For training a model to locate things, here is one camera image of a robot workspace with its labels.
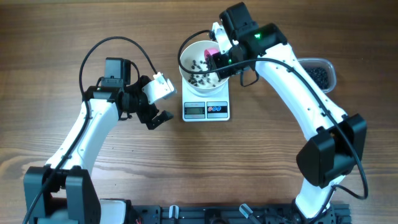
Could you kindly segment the pink scoop blue handle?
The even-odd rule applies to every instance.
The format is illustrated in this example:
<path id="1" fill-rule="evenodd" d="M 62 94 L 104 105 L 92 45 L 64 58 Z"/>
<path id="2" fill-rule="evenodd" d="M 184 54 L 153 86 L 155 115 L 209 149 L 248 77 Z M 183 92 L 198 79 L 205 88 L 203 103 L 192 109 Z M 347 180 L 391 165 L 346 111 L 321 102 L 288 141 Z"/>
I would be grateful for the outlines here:
<path id="1" fill-rule="evenodd" d="M 204 51 L 205 60 L 210 59 L 212 55 L 217 54 L 218 52 L 219 52 L 219 49 L 217 49 L 215 47 L 205 49 L 205 51 Z"/>

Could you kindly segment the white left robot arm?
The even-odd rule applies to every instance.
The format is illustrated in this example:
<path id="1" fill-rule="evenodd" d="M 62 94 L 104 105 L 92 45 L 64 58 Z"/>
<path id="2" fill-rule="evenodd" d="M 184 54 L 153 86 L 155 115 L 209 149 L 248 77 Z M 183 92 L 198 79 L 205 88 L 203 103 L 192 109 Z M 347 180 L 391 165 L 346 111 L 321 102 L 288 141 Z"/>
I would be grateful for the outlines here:
<path id="1" fill-rule="evenodd" d="M 152 78 L 138 75 L 137 65 L 124 58 L 108 57 L 104 76 L 82 93 L 81 111 L 63 144 L 42 167 L 30 167 L 24 176 L 27 213 L 24 223 L 123 223 L 125 212 L 116 213 L 119 200 L 100 200 L 91 172 L 105 138 L 118 121 L 136 114 L 153 130 L 173 118 L 159 111 L 155 102 L 176 89 L 162 73 Z"/>

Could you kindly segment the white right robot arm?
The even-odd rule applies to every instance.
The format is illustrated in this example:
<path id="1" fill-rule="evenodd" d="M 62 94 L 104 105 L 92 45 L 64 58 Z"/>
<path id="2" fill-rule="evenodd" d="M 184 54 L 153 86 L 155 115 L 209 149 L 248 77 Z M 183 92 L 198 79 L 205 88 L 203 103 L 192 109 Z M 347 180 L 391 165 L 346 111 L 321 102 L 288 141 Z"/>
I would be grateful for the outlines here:
<path id="1" fill-rule="evenodd" d="M 211 37 L 220 46 L 210 57 L 217 75 L 223 79 L 254 70 L 279 94 L 301 127 L 307 142 L 296 157 L 303 184 L 295 206 L 306 222 L 315 223 L 341 181 L 354 168 L 363 169 L 366 121 L 358 114 L 347 115 L 332 102 L 301 66 L 280 29 L 272 23 L 259 26 L 244 3 L 220 14 Z"/>

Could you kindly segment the white digital kitchen scale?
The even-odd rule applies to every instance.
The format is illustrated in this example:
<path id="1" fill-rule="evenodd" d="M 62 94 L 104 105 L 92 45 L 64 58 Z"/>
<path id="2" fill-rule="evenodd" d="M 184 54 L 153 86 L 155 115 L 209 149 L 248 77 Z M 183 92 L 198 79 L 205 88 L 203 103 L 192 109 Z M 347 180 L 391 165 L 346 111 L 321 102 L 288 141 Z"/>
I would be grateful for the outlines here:
<path id="1" fill-rule="evenodd" d="M 230 119 L 229 83 L 208 90 L 182 82 L 182 119 L 185 122 L 227 121 Z"/>

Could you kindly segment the white bowl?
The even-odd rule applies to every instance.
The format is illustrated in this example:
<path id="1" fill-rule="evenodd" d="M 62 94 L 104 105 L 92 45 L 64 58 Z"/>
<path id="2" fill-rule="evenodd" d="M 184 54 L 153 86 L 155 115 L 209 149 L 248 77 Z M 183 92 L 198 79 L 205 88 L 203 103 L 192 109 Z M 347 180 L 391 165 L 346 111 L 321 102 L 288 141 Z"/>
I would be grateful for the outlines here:
<path id="1" fill-rule="evenodd" d="M 228 84 L 228 78 L 219 79 L 217 73 L 209 73 L 210 62 L 205 55 L 205 50 L 216 50 L 219 52 L 218 43 L 210 40 L 201 40 L 190 44 L 182 51 L 180 62 L 187 70 L 192 72 L 200 72 L 200 74 L 192 74 L 179 68 L 181 76 L 197 92 L 206 93 L 217 90 Z"/>

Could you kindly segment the clear container of black beans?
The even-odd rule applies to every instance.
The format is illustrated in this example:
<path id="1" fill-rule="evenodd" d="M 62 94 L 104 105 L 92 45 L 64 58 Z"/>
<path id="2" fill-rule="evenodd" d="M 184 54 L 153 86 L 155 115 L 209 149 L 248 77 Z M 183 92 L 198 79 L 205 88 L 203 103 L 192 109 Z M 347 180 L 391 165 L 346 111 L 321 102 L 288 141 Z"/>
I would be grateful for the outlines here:
<path id="1" fill-rule="evenodd" d="M 298 62 L 324 93 L 336 86 L 336 72 L 333 64 L 324 58 L 300 58 Z"/>

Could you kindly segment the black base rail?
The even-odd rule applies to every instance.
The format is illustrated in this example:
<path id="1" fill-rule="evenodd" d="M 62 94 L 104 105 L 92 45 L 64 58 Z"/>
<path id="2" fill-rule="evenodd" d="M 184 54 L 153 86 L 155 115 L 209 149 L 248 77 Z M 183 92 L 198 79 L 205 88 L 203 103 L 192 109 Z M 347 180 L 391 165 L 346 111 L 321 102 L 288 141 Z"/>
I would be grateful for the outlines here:
<path id="1" fill-rule="evenodd" d="M 126 223 L 132 224 L 283 224 L 311 223 L 291 203 L 233 207 L 138 206 L 128 209 Z"/>

